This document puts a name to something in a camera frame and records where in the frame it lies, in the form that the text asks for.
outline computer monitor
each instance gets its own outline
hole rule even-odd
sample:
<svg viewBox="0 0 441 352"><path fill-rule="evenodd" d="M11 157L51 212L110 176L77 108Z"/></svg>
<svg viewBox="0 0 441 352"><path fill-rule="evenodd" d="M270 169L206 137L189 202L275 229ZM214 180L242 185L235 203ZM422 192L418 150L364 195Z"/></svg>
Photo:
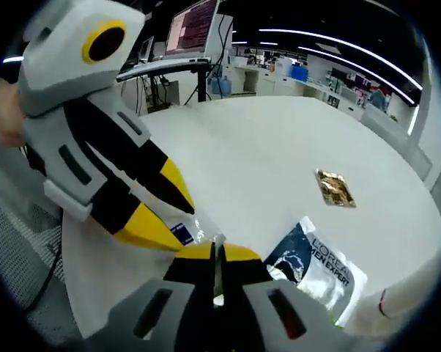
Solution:
<svg viewBox="0 0 441 352"><path fill-rule="evenodd" d="M150 51L152 50L152 43L154 42L154 37L143 41L141 45L141 50L139 51L139 61L149 61Z"/></svg>
<svg viewBox="0 0 441 352"><path fill-rule="evenodd" d="M342 81L347 81L347 73L337 70L334 67L331 69L331 75Z"/></svg>
<svg viewBox="0 0 441 352"><path fill-rule="evenodd" d="M164 59L204 56L218 0L201 0L176 14L168 33Z"/></svg>

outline laptop screen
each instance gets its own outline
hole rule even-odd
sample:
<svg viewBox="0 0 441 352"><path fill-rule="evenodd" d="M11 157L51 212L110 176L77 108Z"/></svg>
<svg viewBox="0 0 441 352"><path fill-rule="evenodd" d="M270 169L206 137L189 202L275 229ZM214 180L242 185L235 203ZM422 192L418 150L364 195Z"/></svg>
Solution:
<svg viewBox="0 0 441 352"><path fill-rule="evenodd" d="M145 40L141 45L141 50L139 51L139 60L148 60L150 56L150 51L152 49L152 42L154 37L150 37L148 40Z"/></svg>
<svg viewBox="0 0 441 352"><path fill-rule="evenodd" d="M203 51L218 0L202 0L175 15L171 21L166 55Z"/></svg>

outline yellow circle marking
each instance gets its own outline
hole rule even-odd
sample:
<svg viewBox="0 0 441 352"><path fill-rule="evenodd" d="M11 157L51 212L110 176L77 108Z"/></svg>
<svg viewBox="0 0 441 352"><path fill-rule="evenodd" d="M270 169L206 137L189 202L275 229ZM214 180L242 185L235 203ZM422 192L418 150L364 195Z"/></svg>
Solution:
<svg viewBox="0 0 441 352"><path fill-rule="evenodd" d="M121 28L123 32L126 34L126 24L125 22L121 20L112 20L103 22L100 24L100 26L93 31L84 42L84 45L82 46L82 60L86 62L87 64L93 64L97 61L94 61L90 58L90 47L92 46L92 43L98 38L99 35L101 35L104 31L108 31L111 28Z"/></svg>

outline desk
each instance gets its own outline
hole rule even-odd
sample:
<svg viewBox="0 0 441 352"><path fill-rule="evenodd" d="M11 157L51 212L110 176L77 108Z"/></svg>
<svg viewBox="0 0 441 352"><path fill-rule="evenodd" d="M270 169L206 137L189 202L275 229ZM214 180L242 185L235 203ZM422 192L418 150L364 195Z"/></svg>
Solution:
<svg viewBox="0 0 441 352"><path fill-rule="evenodd" d="M423 182L387 143L310 98L216 100L143 116L178 165L197 207L227 241L265 258L303 216L323 241L368 275L366 295L417 270L441 247L441 218ZM314 170L343 175L355 209L328 206ZM70 305L84 336L113 305L169 262L126 246L91 219L64 215L62 256Z"/></svg>
<svg viewBox="0 0 441 352"><path fill-rule="evenodd" d="M328 96L339 99L338 110L354 117L357 121L364 109L342 95L331 92L329 87L313 82L304 82L270 72L257 66L225 65L224 75L231 80L232 94L255 92L257 96L287 95L316 98L326 103Z"/></svg>

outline gold foil packet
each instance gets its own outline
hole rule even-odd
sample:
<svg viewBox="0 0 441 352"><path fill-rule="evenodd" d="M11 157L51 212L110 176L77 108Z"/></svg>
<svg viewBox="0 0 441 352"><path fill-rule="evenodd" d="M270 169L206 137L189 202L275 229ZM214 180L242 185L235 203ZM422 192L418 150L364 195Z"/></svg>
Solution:
<svg viewBox="0 0 441 352"><path fill-rule="evenodd" d="M316 170L316 180L328 205L355 208L355 201L341 175L323 170Z"/></svg>

